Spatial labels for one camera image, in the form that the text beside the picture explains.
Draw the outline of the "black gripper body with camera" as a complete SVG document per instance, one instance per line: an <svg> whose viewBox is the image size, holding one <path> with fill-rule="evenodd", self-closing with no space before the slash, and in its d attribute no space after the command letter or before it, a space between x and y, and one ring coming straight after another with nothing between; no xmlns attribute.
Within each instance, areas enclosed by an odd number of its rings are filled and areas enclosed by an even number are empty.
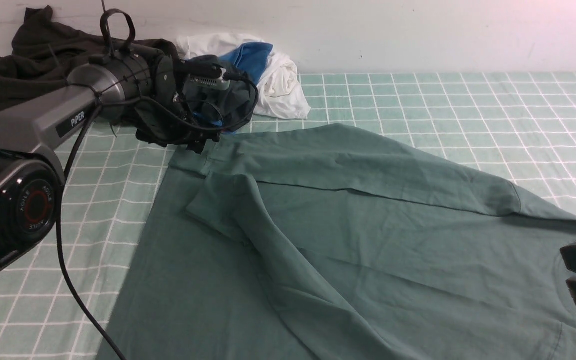
<svg viewBox="0 0 576 360"><path fill-rule="evenodd" d="M225 127L202 127L183 93L189 80L199 87L224 91L229 88L231 72L218 64L183 60L152 47L137 47L135 54L148 65L152 82L150 95L135 104L140 141L167 145L187 145L193 139L219 136Z"/></svg>

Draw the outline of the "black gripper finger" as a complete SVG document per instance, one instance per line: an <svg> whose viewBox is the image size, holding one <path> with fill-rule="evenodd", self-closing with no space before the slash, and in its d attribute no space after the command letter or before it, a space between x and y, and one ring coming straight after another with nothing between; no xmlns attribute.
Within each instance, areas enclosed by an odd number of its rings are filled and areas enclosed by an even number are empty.
<svg viewBox="0 0 576 360"><path fill-rule="evenodd" d="M201 153L203 153L203 151L206 147L206 144L208 142L218 143L219 141L220 141L219 136L199 137L197 139L192 139L187 144L187 151L201 155Z"/></svg>

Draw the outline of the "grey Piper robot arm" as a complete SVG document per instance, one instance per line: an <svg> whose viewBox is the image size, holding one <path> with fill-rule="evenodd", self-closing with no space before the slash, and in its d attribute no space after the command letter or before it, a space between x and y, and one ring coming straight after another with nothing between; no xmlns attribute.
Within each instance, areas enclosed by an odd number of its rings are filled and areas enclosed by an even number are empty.
<svg viewBox="0 0 576 360"><path fill-rule="evenodd" d="M213 91L231 80L247 88L233 107L238 121L201 123L185 84L207 81ZM81 143L97 116L134 121L137 139L204 153L231 140L252 118L259 92L250 77L215 60L185 61L158 48L106 48L74 68L58 89L0 112L0 271L41 242L59 224L67 170L55 149L79 133Z"/></svg>

